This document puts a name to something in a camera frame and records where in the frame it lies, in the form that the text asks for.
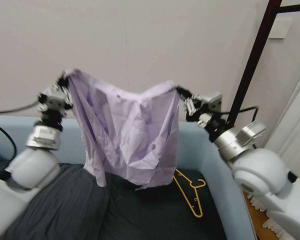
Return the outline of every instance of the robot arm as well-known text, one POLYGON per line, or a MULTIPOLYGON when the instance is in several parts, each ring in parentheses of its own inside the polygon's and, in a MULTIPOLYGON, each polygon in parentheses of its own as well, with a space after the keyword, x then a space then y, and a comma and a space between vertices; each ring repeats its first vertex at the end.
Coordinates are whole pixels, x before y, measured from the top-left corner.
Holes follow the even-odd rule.
POLYGON ((192 95, 177 87, 184 101, 186 120, 197 122, 232 171, 234 181, 267 208, 267 215, 296 240, 300 240, 300 178, 280 157, 267 149, 253 149, 266 127, 253 121, 239 133, 222 119, 221 94, 192 95))
POLYGON ((50 150, 60 146, 61 121, 72 108, 66 74, 39 94, 40 120, 17 155, 0 174, 0 236, 28 203, 59 173, 58 160, 50 150))

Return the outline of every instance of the black pole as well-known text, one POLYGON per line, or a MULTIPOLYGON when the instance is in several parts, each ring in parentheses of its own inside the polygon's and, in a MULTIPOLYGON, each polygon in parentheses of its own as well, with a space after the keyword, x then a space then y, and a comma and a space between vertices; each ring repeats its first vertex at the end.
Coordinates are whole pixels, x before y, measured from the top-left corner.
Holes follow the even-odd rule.
POLYGON ((298 5, 290 5, 290 6, 281 6, 279 7, 277 13, 292 13, 292 12, 300 12, 300 4, 298 5))
POLYGON ((239 114, 239 110, 245 99, 248 87, 257 68, 262 51, 266 45, 270 30, 272 28, 272 25, 274 24, 277 15, 277 10, 280 7, 281 1, 282 0, 269 0, 268 2, 248 62, 246 63, 240 85, 234 97, 229 117, 227 119, 227 124, 229 127, 233 127, 235 125, 235 121, 239 114))

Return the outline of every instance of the purple cloth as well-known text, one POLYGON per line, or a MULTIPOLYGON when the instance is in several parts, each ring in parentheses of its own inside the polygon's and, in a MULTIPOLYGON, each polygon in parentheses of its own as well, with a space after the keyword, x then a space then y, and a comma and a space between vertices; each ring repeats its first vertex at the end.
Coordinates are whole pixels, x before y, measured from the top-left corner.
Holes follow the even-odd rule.
POLYGON ((74 70, 73 113, 86 149, 84 168, 106 185, 105 172, 140 189, 170 184, 176 169, 179 95, 172 81, 131 93, 74 70))

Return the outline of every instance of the black wire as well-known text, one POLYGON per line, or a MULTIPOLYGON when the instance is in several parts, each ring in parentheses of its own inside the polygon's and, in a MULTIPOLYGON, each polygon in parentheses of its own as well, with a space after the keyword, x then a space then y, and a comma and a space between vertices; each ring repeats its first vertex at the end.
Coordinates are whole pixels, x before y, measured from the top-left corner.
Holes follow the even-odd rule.
POLYGON ((11 144, 12 144, 12 146, 13 146, 13 155, 12 155, 12 157, 11 157, 11 159, 10 159, 10 161, 11 160, 13 160, 15 157, 16 157, 16 155, 17 155, 17 146, 16 146, 16 143, 15 143, 15 141, 12 139, 12 137, 2 128, 2 127, 0 127, 0 131, 10 140, 10 142, 11 142, 11 144))
MULTIPOLYGON (((253 122, 256 119, 256 115, 257 115, 257 112, 258 112, 258 109, 259 109, 258 106, 251 106, 251 107, 247 107, 247 108, 244 108, 244 109, 240 109, 239 113, 248 112, 248 111, 253 110, 253 109, 255 109, 254 114, 253 114, 253 118, 252 118, 252 122, 253 122)), ((212 110, 209 110, 209 112, 212 113, 212 114, 221 114, 221 115, 230 114, 229 111, 212 111, 212 110)))
POLYGON ((22 106, 22 107, 10 109, 10 110, 0 111, 0 114, 8 114, 8 113, 14 113, 14 112, 26 110, 26 109, 34 107, 37 104, 38 104, 38 100, 36 100, 35 102, 33 102, 33 103, 29 104, 29 105, 26 105, 26 106, 22 106))

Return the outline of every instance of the white wall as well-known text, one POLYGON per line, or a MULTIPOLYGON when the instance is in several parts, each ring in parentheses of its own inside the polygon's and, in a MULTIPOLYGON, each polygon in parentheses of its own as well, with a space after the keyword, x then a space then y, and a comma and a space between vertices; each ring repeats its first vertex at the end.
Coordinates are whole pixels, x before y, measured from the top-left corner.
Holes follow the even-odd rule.
MULTIPOLYGON (((285 39, 268 39, 243 103, 244 107, 260 106, 258 119, 268 130, 259 145, 270 137, 300 80, 300 12, 281 13, 276 18, 291 18, 291 26, 285 39)), ((241 114, 237 125, 243 126, 251 116, 241 114)))
MULTIPOLYGON (((229 110, 267 2, 0 0, 0 110, 32 102, 73 67, 132 92, 164 80, 220 91, 229 110)), ((300 15, 285 40, 268 41, 244 104, 273 128, 299 76, 300 15)))

